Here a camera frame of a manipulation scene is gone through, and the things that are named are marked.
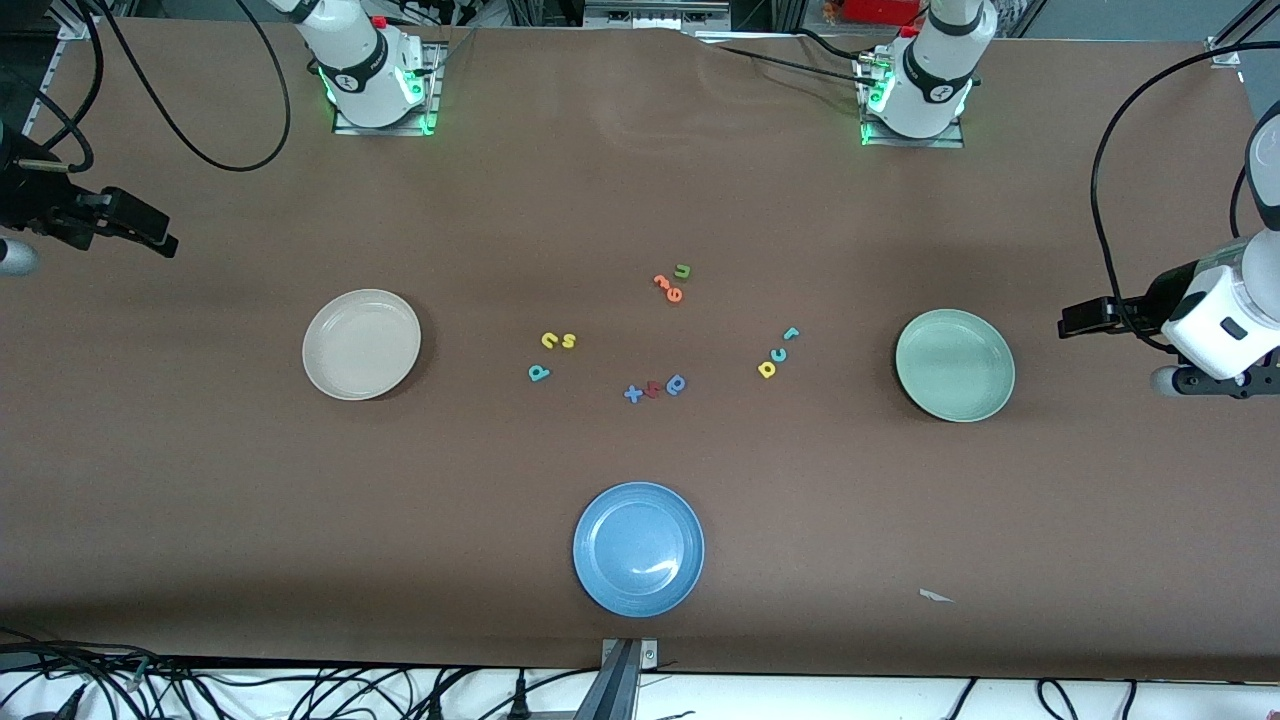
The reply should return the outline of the aluminium frame profile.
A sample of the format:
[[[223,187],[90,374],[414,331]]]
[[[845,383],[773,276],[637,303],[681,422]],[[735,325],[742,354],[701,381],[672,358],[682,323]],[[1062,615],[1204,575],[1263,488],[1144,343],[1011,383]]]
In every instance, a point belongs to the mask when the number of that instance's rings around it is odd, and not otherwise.
[[[56,27],[60,41],[87,40],[102,18],[102,9],[95,0],[47,0],[42,14],[42,20]]]
[[[1280,0],[1247,0],[1221,29],[1204,41],[1204,50],[1212,53],[1215,67],[1238,67],[1238,47],[1280,14]]]

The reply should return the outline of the beige round plate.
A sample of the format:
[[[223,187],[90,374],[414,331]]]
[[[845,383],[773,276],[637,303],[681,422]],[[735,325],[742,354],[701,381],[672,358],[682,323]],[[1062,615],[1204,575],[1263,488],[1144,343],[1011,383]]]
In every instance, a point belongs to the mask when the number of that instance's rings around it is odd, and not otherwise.
[[[353,290],[316,313],[303,333],[301,359],[305,375],[325,396],[365,401],[393,391],[410,374],[421,343],[421,323],[404,299]]]

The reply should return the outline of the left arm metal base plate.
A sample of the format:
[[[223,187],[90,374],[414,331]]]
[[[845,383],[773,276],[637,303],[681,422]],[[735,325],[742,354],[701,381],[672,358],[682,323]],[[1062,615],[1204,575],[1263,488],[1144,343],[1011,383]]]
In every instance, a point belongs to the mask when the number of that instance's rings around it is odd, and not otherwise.
[[[927,76],[918,86],[899,72],[886,54],[864,53],[851,61],[859,81],[858,105],[864,145],[959,149],[964,145],[960,115],[973,78],[937,82]]]

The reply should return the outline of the grey power strip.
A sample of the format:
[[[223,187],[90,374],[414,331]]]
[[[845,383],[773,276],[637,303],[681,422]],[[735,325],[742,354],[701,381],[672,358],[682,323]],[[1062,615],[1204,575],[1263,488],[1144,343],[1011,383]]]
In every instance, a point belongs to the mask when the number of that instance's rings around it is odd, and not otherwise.
[[[730,32],[730,0],[584,0],[582,27]]]

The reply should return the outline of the green round plate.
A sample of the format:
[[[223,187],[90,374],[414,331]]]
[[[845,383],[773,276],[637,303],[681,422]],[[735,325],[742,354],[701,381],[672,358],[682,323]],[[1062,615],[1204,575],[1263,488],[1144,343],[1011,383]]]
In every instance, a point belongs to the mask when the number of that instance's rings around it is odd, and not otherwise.
[[[1005,409],[1018,372],[1010,343],[986,319],[934,309],[905,324],[893,369],[906,397],[942,421],[977,423]]]

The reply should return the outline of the large table cover sheet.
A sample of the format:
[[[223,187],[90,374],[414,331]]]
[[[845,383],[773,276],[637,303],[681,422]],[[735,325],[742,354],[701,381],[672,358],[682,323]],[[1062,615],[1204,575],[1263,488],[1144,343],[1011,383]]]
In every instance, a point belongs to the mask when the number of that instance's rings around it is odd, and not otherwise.
[[[244,174],[187,151],[102,40],[84,182],[180,249],[35,237],[40,269],[0,281],[0,625],[244,659],[581,667],[648,635],[681,671],[1280,682],[1280,400],[1165,398],[1155,350],[1056,333],[1107,290],[1097,142],[1197,42],[993,44],[941,150],[861,146],[835,79],[672,31],[460,32],[434,136],[340,137],[297,31],[269,32],[293,127]],[[353,290],[422,329],[365,401],[301,359]],[[896,340],[934,309],[1010,343],[995,416],[902,392]],[[634,480],[705,533],[657,618],[573,569],[584,509]]]

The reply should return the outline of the blue round plate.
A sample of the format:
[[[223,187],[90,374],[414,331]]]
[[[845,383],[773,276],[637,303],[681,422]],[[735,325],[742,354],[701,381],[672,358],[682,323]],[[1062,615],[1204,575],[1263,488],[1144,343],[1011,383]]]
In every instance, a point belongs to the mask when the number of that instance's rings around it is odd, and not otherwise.
[[[573,532],[580,585],[621,618],[657,618],[678,607],[701,579],[705,556],[705,533],[692,506],[646,480],[600,492]]]

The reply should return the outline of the metal table bracket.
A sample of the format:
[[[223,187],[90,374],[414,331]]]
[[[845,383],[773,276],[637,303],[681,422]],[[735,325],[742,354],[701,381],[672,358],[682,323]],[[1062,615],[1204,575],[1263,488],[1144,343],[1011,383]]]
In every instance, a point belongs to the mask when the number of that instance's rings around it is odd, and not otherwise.
[[[588,719],[635,720],[641,675],[657,666],[657,638],[605,639],[602,667],[591,685],[595,705]]]

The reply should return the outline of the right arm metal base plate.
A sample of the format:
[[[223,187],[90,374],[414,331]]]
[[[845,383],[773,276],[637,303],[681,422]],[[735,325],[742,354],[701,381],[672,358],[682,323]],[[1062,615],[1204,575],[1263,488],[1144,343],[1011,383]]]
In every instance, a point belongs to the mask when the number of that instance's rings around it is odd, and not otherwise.
[[[407,38],[362,86],[348,73],[323,72],[334,106],[333,132],[351,136],[425,137],[435,133],[447,44]]]

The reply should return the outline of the red box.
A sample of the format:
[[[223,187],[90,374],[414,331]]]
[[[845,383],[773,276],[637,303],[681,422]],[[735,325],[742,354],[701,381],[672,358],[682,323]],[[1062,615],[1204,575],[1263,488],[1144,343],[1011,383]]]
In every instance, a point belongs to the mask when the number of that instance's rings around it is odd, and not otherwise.
[[[840,15],[846,22],[869,26],[908,26],[914,22],[923,0],[841,0]]]

